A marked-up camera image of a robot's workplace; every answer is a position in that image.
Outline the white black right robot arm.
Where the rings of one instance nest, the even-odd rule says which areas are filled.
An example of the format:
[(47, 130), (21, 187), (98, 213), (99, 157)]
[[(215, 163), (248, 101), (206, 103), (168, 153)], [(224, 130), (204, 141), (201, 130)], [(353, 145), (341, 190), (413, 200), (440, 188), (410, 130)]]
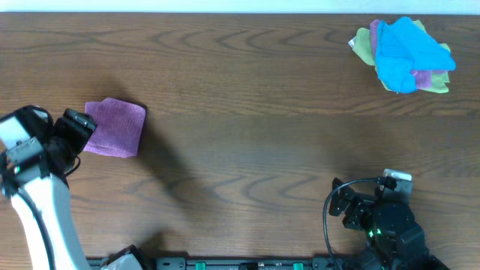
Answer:
[[(332, 181), (322, 211), (322, 226), (333, 269), (448, 270), (427, 248), (409, 200), (413, 183), (392, 176)], [(335, 258), (327, 216), (344, 215), (343, 226), (365, 233), (367, 247), (349, 259)]]

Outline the purple microfiber cloth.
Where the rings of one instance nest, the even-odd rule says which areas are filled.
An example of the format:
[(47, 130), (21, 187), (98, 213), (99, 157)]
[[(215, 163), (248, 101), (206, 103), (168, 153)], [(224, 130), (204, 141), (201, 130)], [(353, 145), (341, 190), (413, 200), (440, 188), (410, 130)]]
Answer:
[(146, 110), (111, 97), (85, 103), (85, 113), (97, 127), (84, 150), (98, 155), (130, 158), (137, 156)]

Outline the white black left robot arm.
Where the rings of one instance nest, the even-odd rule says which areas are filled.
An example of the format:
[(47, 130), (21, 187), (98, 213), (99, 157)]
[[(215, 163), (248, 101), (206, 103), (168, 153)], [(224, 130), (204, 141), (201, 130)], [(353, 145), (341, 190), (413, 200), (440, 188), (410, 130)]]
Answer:
[(22, 222), (34, 269), (149, 269), (133, 245), (105, 259), (87, 259), (71, 213), (67, 177), (97, 125), (66, 109), (52, 116), (24, 106), (1, 118), (1, 192)]

